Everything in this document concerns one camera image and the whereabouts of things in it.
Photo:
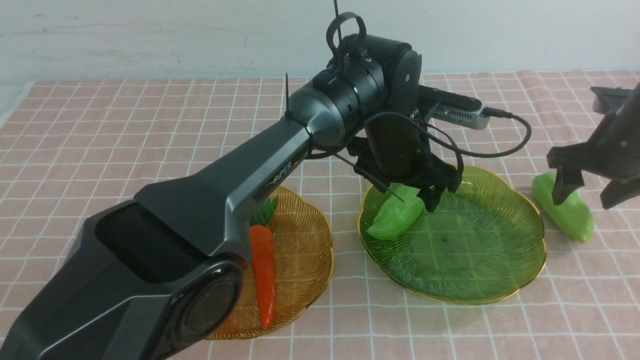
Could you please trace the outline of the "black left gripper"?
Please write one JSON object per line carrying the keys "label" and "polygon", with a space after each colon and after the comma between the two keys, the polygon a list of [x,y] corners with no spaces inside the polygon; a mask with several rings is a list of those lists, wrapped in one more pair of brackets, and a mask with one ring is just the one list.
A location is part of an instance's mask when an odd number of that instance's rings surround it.
{"label": "black left gripper", "polygon": [[445,191],[455,193],[461,183],[464,162],[454,141],[457,165],[432,153],[425,121],[407,117],[375,117],[366,123],[367,137],[349,139],[349,154],[357,157],[353,169],[380,192],[405,201],[390,189],[398,183],[420,189],[419,198],[432,214]]}

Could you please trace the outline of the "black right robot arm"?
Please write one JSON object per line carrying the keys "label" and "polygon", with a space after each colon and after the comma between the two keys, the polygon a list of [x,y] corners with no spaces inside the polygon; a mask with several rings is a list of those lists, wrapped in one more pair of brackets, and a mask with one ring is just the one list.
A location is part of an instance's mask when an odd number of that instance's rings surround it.
{"label": "black right robot arm", "polygon": [[599,198],[608,210],[640,194],[640,87],[593,86],[592,110],[604,117],[585,142],[554,146],[547,164],[556,169],[553,204],[585,186],[583,171],[609,180]]}

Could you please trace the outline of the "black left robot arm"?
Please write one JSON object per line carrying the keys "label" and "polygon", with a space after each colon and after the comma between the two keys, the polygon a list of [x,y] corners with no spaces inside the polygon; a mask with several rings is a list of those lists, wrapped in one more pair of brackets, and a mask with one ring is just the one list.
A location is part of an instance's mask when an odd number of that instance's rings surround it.
{"label": "black left robot arm", "polygon": [[214,332],[242,292],[250,217],[302,161],[366,130],[356,172],[386,191],[419,189],[428,212],[461,171],[430,153],[422,57],[367,33],[355,13],[326,32],[327,68],[284,116],[187,177],[147,184],[85,219],[62,268],[19,314],[3,360],[165,360]]}

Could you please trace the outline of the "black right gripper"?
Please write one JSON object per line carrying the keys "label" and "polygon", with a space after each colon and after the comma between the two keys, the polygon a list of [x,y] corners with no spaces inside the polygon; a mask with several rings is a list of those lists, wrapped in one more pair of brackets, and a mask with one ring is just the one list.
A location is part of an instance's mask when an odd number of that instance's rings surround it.
{"label": "black right gripper", "polygon": [[585,142],[554,146],[546,159],[556,170],[551,192],[556,206],[585,186],[582,171],[609,180],[599,195],[604,210],[640,195],[638,130],[597,130]]}

